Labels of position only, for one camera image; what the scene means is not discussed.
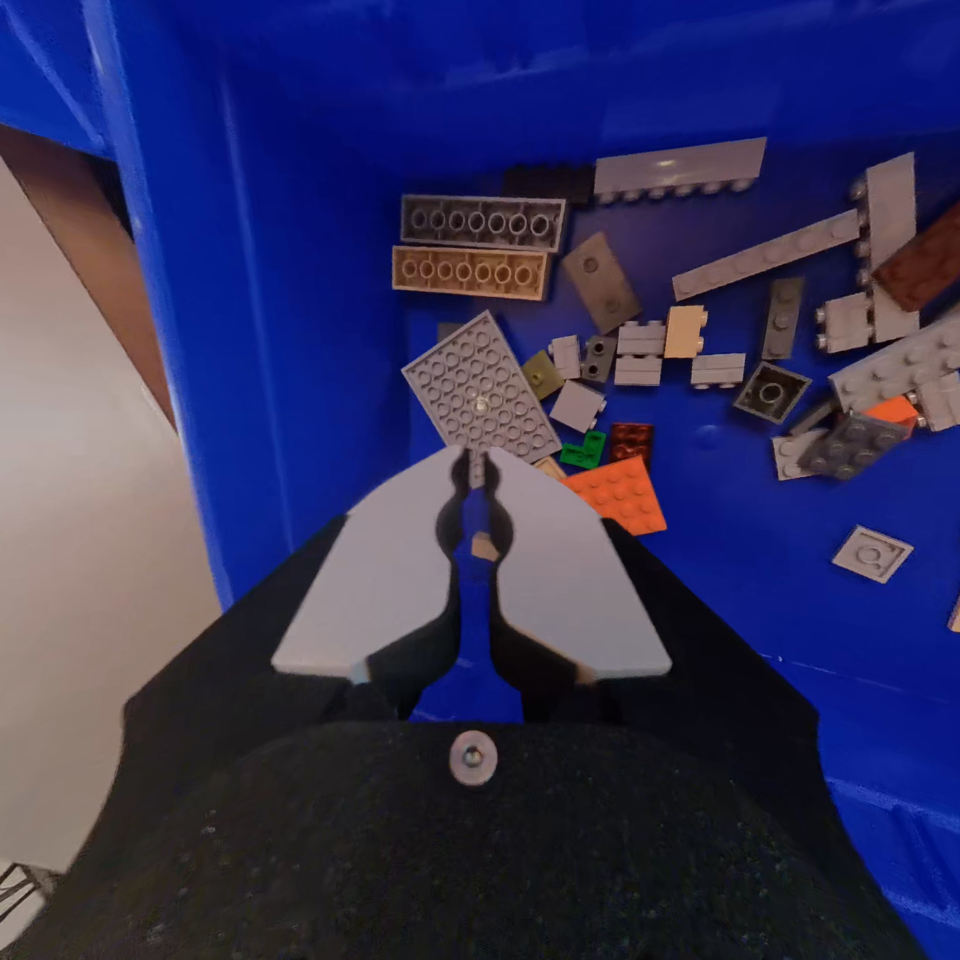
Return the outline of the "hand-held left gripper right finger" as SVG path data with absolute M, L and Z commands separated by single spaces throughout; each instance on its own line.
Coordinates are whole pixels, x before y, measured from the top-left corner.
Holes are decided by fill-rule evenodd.
M 490 656 L 511 685 L 660 677 L 672 660 L 601 516 L 502 448 L 486 453 Z

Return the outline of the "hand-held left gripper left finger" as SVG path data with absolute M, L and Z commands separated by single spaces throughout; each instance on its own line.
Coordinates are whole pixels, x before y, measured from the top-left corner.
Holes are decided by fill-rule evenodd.
M 458 599 L 470 454 L 450 446 L 377 486 L 345 516 L 271 665 L 366 682 L 375 657 Z

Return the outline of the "orange square plate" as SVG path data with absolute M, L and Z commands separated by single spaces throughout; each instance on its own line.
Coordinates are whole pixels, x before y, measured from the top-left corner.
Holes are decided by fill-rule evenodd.
M 610 462 L 560 481 L 600 517 L 633 536 L 664 532 L 666 519 L 642 456 Z

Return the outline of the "large light grey plate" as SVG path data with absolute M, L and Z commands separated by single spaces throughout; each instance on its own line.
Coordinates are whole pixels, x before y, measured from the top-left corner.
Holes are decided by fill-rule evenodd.
M 534 465 L 562 450 L 509 342 L 485 311 L 402 368 L 447 446 L 470 450 L 469 486 L 484 486 L 493 448 Z

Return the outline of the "blue plastic storage bin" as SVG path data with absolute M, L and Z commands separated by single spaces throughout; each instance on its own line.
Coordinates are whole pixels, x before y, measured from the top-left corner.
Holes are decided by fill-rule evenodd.
M 958 2 L 2 2 L 2 123 L 114 161 L 229 607 L 440 447 L 402 366 L 491 301 L 390 285 L 401 197 L 516 164 L 765 137 L 743 193 L 594 207 L 644 306 L 847 208 L 915 154 L 958 198 Z M 818 709 L 838 806 L 931 958 L 958 958 L 958 429 L 847 483 L 776 478 L 776 428 L 683 363 L 645 539 Z

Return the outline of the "pile of assorted toy bricks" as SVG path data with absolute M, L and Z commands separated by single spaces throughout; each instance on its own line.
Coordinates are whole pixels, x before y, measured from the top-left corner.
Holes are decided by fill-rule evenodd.
M 653 389 L 666 362 L 681 362 L 693 389 L 737 390 L 733 409 L 782 426 L 813 382 L 785 366 L 806 296 L 795 269 L 850 247 L 848 293 L 812 314 L 816 349 L 870 353 L 829 375 L 824 402 L 792 431 L 799 439 L 774 443 L 781 480 L 850 479 L 913 424 L 958 426 L 958 307 L 921 322 L 958 284 L 958 203 L 918 228 L 913 150 L 861 171 L 842 211 L 677 273 L 663 319 L 642 321 L 639 293 L 604 231 L 562 248 L 581 200 L 600 208 L 740 194 L 761 176 L 765 151 L 757 138 L 603 157 L 576 196 L 560 178 L 572 170 L 546 167 L 510 169 L 501 197 L 406 194 L 391 287 L 539 305 L 558 263 L 595 333 L 555 338 L 523 366 L 532 406 L 556 395 L 548 415 L 585 433 L 606 407 L 594 383 L 610 369 L 617 387 Z

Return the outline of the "white side table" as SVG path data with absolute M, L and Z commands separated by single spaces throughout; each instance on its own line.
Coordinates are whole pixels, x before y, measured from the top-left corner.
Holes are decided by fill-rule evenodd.
M 179 437 L 5 164 L 1 274 L 1 853 L 65 871 L 220 605 Z

